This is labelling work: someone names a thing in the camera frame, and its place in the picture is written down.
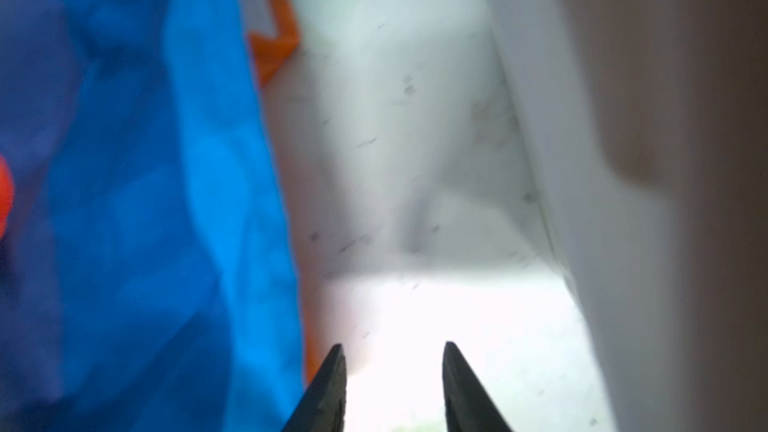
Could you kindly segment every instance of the dark mark on surface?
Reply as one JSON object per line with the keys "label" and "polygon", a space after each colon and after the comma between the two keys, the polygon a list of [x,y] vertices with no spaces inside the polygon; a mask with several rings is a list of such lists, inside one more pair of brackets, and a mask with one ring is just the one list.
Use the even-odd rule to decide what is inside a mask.
{"label": "dark mark on surface", "polygon": [[357,242],[357,239],[355,239],[355,240],[351,241],[349,244],[347,244],[347,245],[344,245],[343,247],[341,247],[341,250],[339,250],[339,255],[343,254],[343,253],[344,253],[344,252],[346,252],[346,251],[347,251],[347,250],[348,250],[348,249],[349,249],[351,246],[355,245],[355,242]]}
{"label": "dark mark on surface", "polygon": [[375,142],[377,139],[379,139],[379,138],[378,138],[378,137],[374,137],[373,139],[370,139],[370,140],[366,140],[365,142],[359,143],[359,144],[357,144],[357,146],[355,146],[355,149],[361,149],[361,148],[363,148],[363,147],[367,147],[367,146],[370,146],[370,145],[371,145],[371,144],[373,144],[373,143],[374,143],[374,142]]}

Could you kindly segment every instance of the orange object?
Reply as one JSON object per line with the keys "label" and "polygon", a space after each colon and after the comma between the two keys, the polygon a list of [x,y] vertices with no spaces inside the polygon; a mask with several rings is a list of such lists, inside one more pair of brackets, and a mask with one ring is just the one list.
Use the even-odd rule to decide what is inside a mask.
{"label": "orange object", "polygon": [[251,53],[254,54],[261,86],[272,78],[301,42],[299,26],[290,0],[268,1],[274,16],[277,37],[264,37],[257,32],[248,33],[248,41]]}
{"label": "orange object", "polygon": [[0,238],[5,234],[8,214],[13,206],[13,177],[5,159],[0,156]]}

